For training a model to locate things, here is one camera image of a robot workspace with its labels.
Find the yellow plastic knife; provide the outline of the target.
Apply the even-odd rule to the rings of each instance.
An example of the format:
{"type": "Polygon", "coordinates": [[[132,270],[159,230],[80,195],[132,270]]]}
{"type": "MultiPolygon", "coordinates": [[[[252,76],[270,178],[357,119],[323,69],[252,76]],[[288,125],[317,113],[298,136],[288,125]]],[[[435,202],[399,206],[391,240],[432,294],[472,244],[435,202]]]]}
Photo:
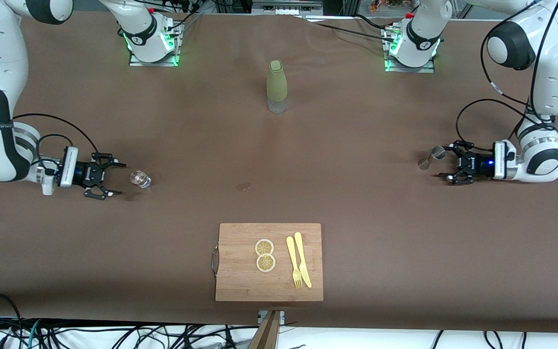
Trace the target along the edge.
{"type": "Polygon", "coordinates": [[[304,256],[304,243],[303,243],[303,237],[301,235],[301,232],[295,232],[294,233],[294,240],[296,242],[296,247],[297,247],[297,251],[299,253],[299,258],[300,258],[300,264],[299,264],[299,271],[301,274],[301,278],[303,280],[303,282],[305,283],[305,285],[307,285],[308,288],[312,287],[312,283],[310,280],[310,276],[309,276],[309,272],[308,272],[308,268],[306,265],[306,260],[305,260],[305,256],[304,256]]]}

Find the orange background items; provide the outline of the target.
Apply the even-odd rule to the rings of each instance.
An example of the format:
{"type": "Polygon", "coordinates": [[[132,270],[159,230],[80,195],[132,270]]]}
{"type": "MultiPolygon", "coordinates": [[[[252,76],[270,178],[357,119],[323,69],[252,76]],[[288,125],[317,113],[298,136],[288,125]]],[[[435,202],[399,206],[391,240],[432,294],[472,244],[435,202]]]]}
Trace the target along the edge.
{"type": "Polygon", "coordinates": [[[369,11],[372,14],[380,11],[412,11],[420,5],[420,0],[372,0],[369,4],[369,11]]]}

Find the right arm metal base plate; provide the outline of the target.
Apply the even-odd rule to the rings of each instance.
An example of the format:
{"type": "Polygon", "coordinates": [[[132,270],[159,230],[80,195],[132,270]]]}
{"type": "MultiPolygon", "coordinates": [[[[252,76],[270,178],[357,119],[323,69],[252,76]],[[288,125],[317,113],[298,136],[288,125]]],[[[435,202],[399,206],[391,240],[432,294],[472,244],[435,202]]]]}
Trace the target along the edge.
{"type": "Polygon", "coordinates": [[[171,67],[179,65],[183,31],[175,27],[173,18],[153,15],[155,31],[146,38],[124,33],[130,51],[130,66],[171,67]]]}

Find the small clear glass cup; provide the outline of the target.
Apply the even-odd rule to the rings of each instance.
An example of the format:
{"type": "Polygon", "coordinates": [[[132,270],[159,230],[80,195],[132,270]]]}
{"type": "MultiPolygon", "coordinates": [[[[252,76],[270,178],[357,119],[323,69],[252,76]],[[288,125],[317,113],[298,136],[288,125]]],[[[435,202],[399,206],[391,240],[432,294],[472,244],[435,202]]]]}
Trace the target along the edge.
{"type": "Polygon", "coordinates": [[[152,179],[142,170],[135,170],[130,174],[130,182],[142,189],[151,186],[152,179]]]}

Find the brown paper table cover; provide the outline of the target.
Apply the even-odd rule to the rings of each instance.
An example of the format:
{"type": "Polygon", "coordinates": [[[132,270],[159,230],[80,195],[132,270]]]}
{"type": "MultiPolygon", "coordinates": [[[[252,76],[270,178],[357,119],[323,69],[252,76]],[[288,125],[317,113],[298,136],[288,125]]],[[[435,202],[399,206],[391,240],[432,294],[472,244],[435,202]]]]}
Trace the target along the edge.
{"type": "Polygon", "coordinates": [[[128,165],[104,201],[0,183],[0,293],[22,316],[255,323],[261,303],[215,300],[220,224],[311,222],[324,299],[288,303],[290,322],[558,332],[558,179],[450,186],[448,162],[417,168],[456,139],[463,106],[496,97],[479,61],[491,22],[450,22],[433,74],[386,72],[376,40],[302,18],[188,23],[168,68],[129,66],[110,13],[22,20],[15,111],[73,122],[128,165]],[[266,103],[273,60],[282,113],[266,103]]]}

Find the yellow plastic fork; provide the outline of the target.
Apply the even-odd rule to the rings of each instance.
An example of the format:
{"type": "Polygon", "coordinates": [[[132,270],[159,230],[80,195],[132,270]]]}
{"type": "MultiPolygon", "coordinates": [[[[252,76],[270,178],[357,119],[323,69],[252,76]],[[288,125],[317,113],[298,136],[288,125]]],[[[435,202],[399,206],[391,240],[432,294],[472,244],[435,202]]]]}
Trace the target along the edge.
{"type": "Polygon", "coordinates": [[[303,287],[303,276],[301,275],[299,264],[297,262],[295,238],[293,236],[288,236],[286,238],[286,245],[288,248],[290,261],[292,263],[292,268],[293,268],[292,279],[293,279],[294,286],[296,288],[301,288],[303,287]]]}

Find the metal double jigger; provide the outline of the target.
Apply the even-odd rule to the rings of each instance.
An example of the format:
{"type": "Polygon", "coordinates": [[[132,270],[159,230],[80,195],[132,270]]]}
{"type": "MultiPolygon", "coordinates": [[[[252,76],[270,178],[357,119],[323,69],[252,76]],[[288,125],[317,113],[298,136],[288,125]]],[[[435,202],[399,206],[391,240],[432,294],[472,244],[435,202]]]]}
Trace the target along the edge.
{"type": "Polygon", "coordinates": [[[418,161],[417,166],[421,170],[428,170],[434,161],[444,159],[447,156],[447,149],[443,146],[434,146],[427,157],[418,161]]]}

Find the green frosted bottle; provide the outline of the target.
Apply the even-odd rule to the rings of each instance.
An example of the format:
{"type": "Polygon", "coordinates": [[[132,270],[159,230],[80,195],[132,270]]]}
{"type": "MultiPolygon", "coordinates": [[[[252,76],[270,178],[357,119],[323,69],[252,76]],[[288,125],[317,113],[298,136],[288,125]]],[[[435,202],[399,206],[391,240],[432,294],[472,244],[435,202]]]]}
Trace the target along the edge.
{"type": "Polygon", "coordinates": [[[283,64],[279,60],[269,63],[266,77],[266,103],[273,113],[285,112],[288,106],[288,86],[283,64]]]}

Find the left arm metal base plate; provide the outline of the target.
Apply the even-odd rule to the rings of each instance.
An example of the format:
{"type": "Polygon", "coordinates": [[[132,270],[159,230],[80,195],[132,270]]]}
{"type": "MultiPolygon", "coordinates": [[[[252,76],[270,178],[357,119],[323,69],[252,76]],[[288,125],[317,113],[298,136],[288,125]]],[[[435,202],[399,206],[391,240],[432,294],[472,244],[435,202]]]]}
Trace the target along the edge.
{"type": "Polygon", "coordinates": [[[397,48],[401,45],[402,35],[400,30],[396,27],[386,26],[380,30],[383,40],[383,51],[385,53],[385,71],[386,72],[401,72],[401,73],[434,73],[434,56],[421,67],[411,67],[401,63],[395,53],[397,48]]]}

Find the grey background device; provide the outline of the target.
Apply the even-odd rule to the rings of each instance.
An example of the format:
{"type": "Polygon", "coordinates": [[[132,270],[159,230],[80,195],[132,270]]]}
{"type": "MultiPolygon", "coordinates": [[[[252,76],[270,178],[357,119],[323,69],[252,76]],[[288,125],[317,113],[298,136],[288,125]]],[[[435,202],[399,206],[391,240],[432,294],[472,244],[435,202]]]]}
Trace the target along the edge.
{"type": "Polygon", "coordinates": [[[252,14],[323,16],[323,0],[252,0],[252,14]]]}

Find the wooden cutting board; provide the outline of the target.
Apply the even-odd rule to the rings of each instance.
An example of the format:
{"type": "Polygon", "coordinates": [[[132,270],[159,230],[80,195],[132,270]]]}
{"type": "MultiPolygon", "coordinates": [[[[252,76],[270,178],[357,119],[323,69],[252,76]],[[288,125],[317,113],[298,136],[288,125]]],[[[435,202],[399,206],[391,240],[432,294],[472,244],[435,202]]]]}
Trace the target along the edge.
{"type": "Polygon", "coordinates": [[[324,299],[323,239],[320,223],[222,223],[217,243],[216,300],[218,302],[321,302],[324,299]],[[286,238],[301,232],[312,287],[296,288],[286,238]],[[274,244],[276,266],[256,267],[255,244],[274,244]]]}

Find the wooden post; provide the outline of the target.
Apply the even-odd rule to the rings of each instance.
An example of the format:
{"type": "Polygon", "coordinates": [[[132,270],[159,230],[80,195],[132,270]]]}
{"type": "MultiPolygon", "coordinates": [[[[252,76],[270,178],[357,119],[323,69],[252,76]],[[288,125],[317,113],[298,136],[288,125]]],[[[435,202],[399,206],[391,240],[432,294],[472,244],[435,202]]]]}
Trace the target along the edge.
{"type": "Polygon", "coordinates": [[[268,311],[247,349],[276,349],[282,311],[268,311]]]}

